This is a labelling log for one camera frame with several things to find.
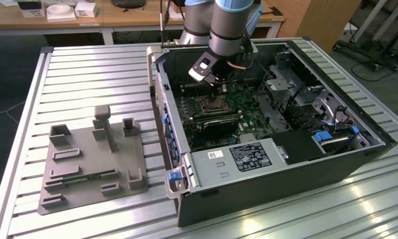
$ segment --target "motherboard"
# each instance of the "motherboard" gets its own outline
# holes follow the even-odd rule
[[[218,95],[175,98],[191,151],[262,139],[273,133],[254,87],[234,82]]]

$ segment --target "aluminum profile table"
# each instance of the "aluminum profile table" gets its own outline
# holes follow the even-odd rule
[[[398,141],[398,117],[317,45],[291,38]],[[185,228],[165,196],[145,44],[54,48],[41,53],[0,186],[0,238],[398,238],[398,146],[342,182]],[[110,122],[141,124],[146,193],[40,216],[48,129],[90,126],[94,106]]]

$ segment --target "gray floor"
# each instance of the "gray floor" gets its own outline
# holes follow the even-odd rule
[[[353,22],[359,25],[365,21],[371,9],[359,10]],[[385,14],[379,13],[374,23],[369,28],[369,33],[377,27],[379,21],[385,18]],[[394,22],[391,28],[387,30],[382,42],[387,41],[390,36],[398,29],[398,21]],[[137,41],[140,33],[130,33],[129,35],[118,35],[118,43],[129,43]],[[154,32],[146,32],[138,43],[154,42],[158,35]],[[28,93],[30,79],[34,71],[36,61],[40,53],[40,48],[48,46],[44,36],[16,36],[0,37],[0,111],[9,106],[21,102]],[[345,69],[367,59],[347,49],[331,53],[331,57],[339,62]],[[359,66],[355,73],[366,79],[377,79],[381,76],[391,73],[389,70],[371,72],[365,65]],[[389,108],[398,115],[398,71],[381,81],[370,83],[361,81],[371,93],[381,99]],[[22,106],[10,111],[12,116],[18,120]],[[13,142],[16,133],[16,123],[4,114],[0,115],[0,180],[5,167],[5,162]]]

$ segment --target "metal frame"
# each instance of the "metal frame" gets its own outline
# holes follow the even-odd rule
[[[398,141],[398,117],[387,107],[311,41],[302,38],[290,40]],[[156,124],[150,119],[153,113],[148,110],[149,94],[124,93],[132,84],[148,85],[149,45],[61,47],[54,48],[53,53],[40,55],[0,186],[0,238],[32,239],[54,235],[152,239],[218,238],[221,235],[225,238],[398,238],[398,146],[337,184],[177,228],[175,207],[165,196],[165,168]],[[142,60],[140,63],[130,62],[138,59]],[[60,92],[70,87],[80,99],[40,104],[41,93],[58,99]],[[69,127],[84,127],[90,121],[89,109],[104,102],[114,109],[110,120],[118,121],[132,114],[141,121],[150,189],[141,196],[38,216],[34,211],[48,126],[52,121],[66,121]]]
[[[374,34],[374,37],[373,37],[374,41],[377,41],[381,38],[382,34],[385,33],[386,29],[389,28],[391,22],[395,20],[397,16],[398,16],[398,6],[393,10],[391,15],[389,16],[389,18],[386,19],[383,25],[381,26],[377,33]]]
[[[275,38],[278,29],[283,20],[274,20],[271,22],[259,22],[257,27],[269,27],[266,38]],[[167,25],[165,30],[182,30],[183,25]],[[113,45],[113,32],[120,31],[156,31],[159,26],[101,26],[101,27],[77,27],[77,28],[46,28],[46,29],[0,29],[0,36],[18,36],[18,35],[48,35],[48,34],[72,34],[72,33],[90,33],[100,32],[102,34],[105,45]]]
[[[363,35],[370,23],[373,22],[375,16],[378,15],[378,12],[381,11],[385,3],[387,0],[379,0],[378,4],[375,5],[375,7],[373,8],[373,11],[370,12],[362,26],[359,27],[358,31],[355,32],[354,36],[353,36],[353,40],[354,42],[358,41],[359,37]]]

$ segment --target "blue latch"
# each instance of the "blue latch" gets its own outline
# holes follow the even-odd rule
[[[321,142],[323,140],[331,139],[333,137],[327,131],[319,131],[314,134],[314,138],[317,142]]]
[[[167,119],[167,113],[165,113],[163,117],[162,117],[162,123],[166,122],[166,119]]]
[[[182,180],[181,172],[177,171],[177,172],[171,172],[171,173],[169,173],[169,174],[167,174],[167,180],[169,180],[170,182],[175,182],[175,181]]]
[[[355,125],[351,127],[351,131],[354,134],[359,133],[359,129]]]

